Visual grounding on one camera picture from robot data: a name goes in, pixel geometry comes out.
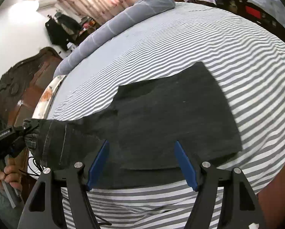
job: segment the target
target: black cable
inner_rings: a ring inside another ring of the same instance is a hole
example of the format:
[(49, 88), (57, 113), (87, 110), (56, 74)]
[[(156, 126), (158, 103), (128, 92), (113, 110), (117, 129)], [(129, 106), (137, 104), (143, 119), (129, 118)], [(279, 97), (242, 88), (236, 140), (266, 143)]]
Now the black cable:
[(42, 171), (44, 170), (44, 167), (42, 167), (39, 163), (37, 163), (36, 160), (35, 160), (35, 158), (34, 158), (33, 156), (28, 158), (28, 166), (29, 166), (30, 170), (31, 170), (33, 173), (35, 173), (35, 175), (34, 175), (34, 174), (31, 174), (31, 175), (32, 175), (32, 176), (37, 176), (37, 177), (39, 177), (40, 175), (39, 175), (38, 173), (36, 173), (36, 172), (31, 168), (31, 166), (30, 166), (29, 160), (30, 160), (31, 158), (33, 158), (33, 159), (32, 159), (32, 162), (33, 162), (33, 164), (36, 166), (36, 168), (37, 168), (40, 172), (42, 172)]
[(107, 221), (107, 220), (101, 218), (101, 217), (98, 216), (98, 215), (95, 215), (95, 216), (96, 216), (98, 219), (101, 219), (102, 221), (105, 221), (105, 223), (104, 223), (104, 222), (98, 223), (100, 226), (111, 226), (111, 222), (109, 222), (109, 221)]
[(28, 172), (25, 172), (25, 171), (22, 171), (21, 169), (19, 170), (20, 172), (22, 172), (22, 173), (24, 173), (24, 174), (26, 174), (26, 175), (30, 175), (30, 176), (36, 176), (36, 177), (39, 177), (40, 175), (35, 175), (35, 174), (30, 174), (30, 173), (28, 173)]

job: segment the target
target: blue gripper pad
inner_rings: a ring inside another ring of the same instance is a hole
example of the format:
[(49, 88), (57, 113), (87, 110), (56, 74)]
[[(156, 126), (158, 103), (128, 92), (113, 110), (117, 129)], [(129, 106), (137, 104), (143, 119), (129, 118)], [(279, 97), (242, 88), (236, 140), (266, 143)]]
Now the blue gripper pad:
[(106, 140), (88, 171), (88, 182), (86, 184), (87, 191), (90, 191), (97, 183), (99, 176), (104, 168), (105, 162), (108, 158), (108, 154), (109, 142)]
[(188, 186), (192, 187), (193, 190), (197, 190), (198, 183), (196, 180), (195, 169), (193, 168), (180, 142), (178, 141), (174, 145), (174, 154), (178, 160), (178, 164), (182, 170)]

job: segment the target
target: gray and white stripes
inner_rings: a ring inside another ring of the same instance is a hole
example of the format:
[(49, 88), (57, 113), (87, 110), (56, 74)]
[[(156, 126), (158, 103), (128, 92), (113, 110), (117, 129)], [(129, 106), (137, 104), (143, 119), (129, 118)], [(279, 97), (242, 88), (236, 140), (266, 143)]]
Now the gray and white stripes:
[[(227, 97), (243, 144), (243, 151), (220, 168), (240, 167), (256, 193), (274, 178), (285, 163), (285, 43), (246, 19), (193, 3), (177, 3), (117, 37), (134, 43), (65, 97), (55, 119), (89, 115), (107, 107), (119, 85), (171, 76), (203, 61)], [(107, 44), (116, 47), (114, 41)], [(92, 55), (81, 64), (77, 68), (88, 69)], [(67, 190), (62, 192), (68, 227), (75, 228)], [(219, 188), (210, 228), (218, 223), (222, 192)], [(164, 229), (184, 227), (196, 193), (180, 181), (93, 189), (88, 196), (95, 213), (112, 222), (103, 227)]]

